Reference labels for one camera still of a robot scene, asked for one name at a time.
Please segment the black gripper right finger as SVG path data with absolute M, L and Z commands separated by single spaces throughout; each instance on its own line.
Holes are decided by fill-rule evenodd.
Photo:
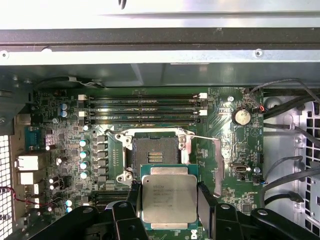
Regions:
M 318 240 L 319 237 L 266 208 L 245 215 L 219 203 L 204 182 L 198 183 L 198 218 L 210 240 Z

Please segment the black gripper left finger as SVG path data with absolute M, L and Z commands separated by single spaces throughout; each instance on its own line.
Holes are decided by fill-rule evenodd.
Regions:
M 99 212 L 79 206 L 32 236 L 31 240 L 148 240 L 136 208 L 141 184 L 133 183 L 126 201 L 111 202 Z

